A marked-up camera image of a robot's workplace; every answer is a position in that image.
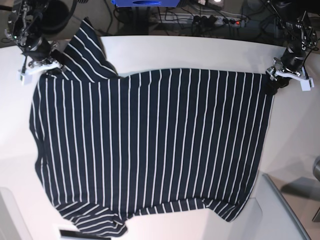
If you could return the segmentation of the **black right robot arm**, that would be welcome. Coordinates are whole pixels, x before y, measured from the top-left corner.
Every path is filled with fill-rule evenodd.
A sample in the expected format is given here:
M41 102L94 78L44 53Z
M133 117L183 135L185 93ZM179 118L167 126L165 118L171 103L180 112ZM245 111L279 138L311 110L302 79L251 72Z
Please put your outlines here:
M8 16L5 36L14 42L25 57L37 64L49 65L53 47L43 36L42 20L48 0L15 0Z

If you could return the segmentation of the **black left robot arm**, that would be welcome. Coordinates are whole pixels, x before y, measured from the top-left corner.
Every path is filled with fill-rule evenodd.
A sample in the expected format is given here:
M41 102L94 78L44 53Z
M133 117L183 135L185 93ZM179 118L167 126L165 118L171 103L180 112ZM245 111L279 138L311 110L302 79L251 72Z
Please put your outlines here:
M307 72L306 60L312 52L319 50L319 39L309 13L319 14L320 3L315 0L269 0L268 4L288 44L282 57L275 57L273 65L266 70L269 80L265 83L265 94L275 95L278 89L287 87L290 80L298 81L302 91L310 91L315 85Z

